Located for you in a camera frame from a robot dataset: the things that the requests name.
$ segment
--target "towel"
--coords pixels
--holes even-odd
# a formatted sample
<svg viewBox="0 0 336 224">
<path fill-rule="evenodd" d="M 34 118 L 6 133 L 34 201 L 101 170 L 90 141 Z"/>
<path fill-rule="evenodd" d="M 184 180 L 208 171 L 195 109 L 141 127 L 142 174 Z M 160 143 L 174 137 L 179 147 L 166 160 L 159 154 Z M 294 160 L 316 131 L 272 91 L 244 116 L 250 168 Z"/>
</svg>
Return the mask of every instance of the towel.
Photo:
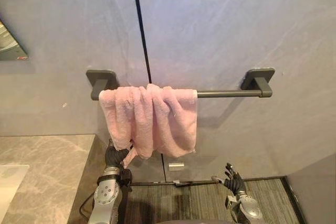
<svg viewBox="0 0 336 224">
<path fill-rule="evenodd" d="M 135 156 L 147 159 L 154 150 L 172 157 L 195 151 L 196 90 L 119 87 L 101 91 L 99 102 L 115 148 L 133 145 L 123 160 L 125 168 Z"/>
</svg>

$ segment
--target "marble countertop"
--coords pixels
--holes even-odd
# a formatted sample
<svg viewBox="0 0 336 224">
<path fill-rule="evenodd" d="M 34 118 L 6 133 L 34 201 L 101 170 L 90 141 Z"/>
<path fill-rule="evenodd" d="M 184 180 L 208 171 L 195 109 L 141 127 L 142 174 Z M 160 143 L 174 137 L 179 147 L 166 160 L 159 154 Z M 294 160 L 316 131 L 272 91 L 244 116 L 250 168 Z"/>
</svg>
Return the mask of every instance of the marble countertop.
<svg viewBox="0 0 336 224">
<path fill-rule="evenodd" d="M 0 137 L 0 165 L 29 165 L 2 224 L 67 223 L 94 139 Z"/>
</svg>

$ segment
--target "robotic arm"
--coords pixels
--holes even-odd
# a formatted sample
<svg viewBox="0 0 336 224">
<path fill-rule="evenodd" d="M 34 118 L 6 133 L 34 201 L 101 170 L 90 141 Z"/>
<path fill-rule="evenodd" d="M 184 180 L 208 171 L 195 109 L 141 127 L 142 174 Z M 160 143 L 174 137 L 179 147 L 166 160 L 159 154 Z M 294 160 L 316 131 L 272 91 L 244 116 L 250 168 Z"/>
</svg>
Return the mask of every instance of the robotic arm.
<svg viewBox="0 0 336 224">
<path fill-rule="evenodd" d="M 262 224 L 265 223 L 263 213 L 260 211 L 258 202 L 246 193 L 246 187 L 243 179 L 237 173 L 233 165 L 227 163 L 225 174 L 229 179 L 221 179 L 213 176 L 212 179 L 218 183 L 224 184 L 231 190 L 235 197 L 227 196 L 225 200 L 226 209 L 230 209 L 235 222 L 242 224 Z"/>
<path fill-rule="evenodd" d="M 109 146 L 105 152 L 106 168 L 98 178 L 98 187 L 94 192 L 94 207 L 89 224 L 117 224 L 118 207 L 122 199 L 122 186 L 132 182 L 130 170 L 124 169 L 120 162 L 127 156 L 128 150 L 117 151 Z"/>
</svg>

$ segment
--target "gray carpet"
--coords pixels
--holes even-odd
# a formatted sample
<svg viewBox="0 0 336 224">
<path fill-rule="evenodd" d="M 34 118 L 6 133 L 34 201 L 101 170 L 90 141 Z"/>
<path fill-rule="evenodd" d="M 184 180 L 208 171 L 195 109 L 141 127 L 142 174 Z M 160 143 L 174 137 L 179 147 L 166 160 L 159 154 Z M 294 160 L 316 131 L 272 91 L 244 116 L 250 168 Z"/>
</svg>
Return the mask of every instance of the gray carpet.
<svg viewBox="0 0 336 224">
<path fill-rule="evenodd" d="M 299 223 L 279 179 L 247 182 L 248 194 L 260 205 L 266 223 Z M 125 224 L 168 220 L 233 221 L 224 202 L 230 192 L 223 185 L 135 186 L 129 193 Z"/>
</svg>

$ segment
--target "towel bar mounting bracket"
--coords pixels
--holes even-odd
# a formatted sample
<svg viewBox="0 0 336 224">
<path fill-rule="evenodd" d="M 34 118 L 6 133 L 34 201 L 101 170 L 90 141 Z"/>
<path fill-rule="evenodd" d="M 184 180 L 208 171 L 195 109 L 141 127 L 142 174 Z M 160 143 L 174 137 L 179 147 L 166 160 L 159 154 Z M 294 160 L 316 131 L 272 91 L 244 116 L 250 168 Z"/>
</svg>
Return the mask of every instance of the towel bar mounting bracket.
<svg viewBox="0 0 336 224">
<path fill-rule="evenodd" d="M 119 87 L 117 75 L 111 70 L 87 70 L 86 76 L 92 85 L 91 99 L 94 101 L 99 100 L 100 91 Z"/>
<path fill-rule="evenodd" d="M 274 68 L 251 69 L 246 73 L 240 88 L 242 90 L 260 90 L 261 98 L 271 97 L 273 92 L 268 82 L 274 73 Z"/>
</svg>

